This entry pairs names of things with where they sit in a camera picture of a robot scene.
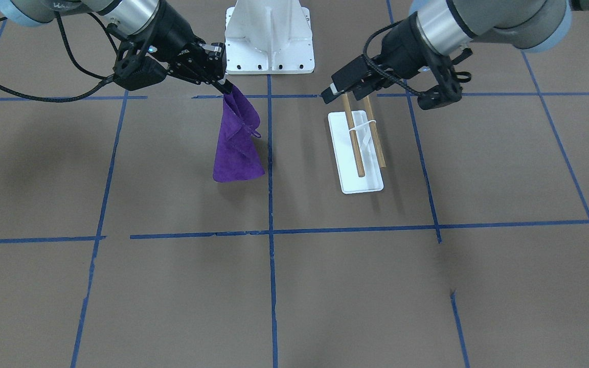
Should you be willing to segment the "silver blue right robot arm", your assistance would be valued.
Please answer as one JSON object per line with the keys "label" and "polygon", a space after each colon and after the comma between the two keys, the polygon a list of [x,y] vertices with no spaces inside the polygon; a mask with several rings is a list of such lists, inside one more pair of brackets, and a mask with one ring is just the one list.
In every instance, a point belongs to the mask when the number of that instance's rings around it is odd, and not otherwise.
{"label": "silver blue right robot arm", "polygon": [[214,86],[230,94],[224,43],[207,43],[167,1],[0,1],[0,14],[16,24],[39,27],[63,16],[88,14],[121,44],[110,76],[97,89],[115,83],[128,91],[159,84],[171,76]]}

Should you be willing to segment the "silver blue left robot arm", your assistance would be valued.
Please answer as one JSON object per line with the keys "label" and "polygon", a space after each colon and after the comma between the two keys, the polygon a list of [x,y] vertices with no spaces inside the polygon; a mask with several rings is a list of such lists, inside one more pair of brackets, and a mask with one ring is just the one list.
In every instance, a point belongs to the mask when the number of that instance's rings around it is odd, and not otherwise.
{"label": "silver blue left robot arm", "polygon": [[321,98],[330,103],[353,93],[362,100],[399,85],[423,110],[447,106],[460,101],[471,79],[455,70],[472,55],[471,42],[543,52],[563,40],[574,11],[589,11],[589,1],[415,1],[407,18],[376,31],[332,75]]}

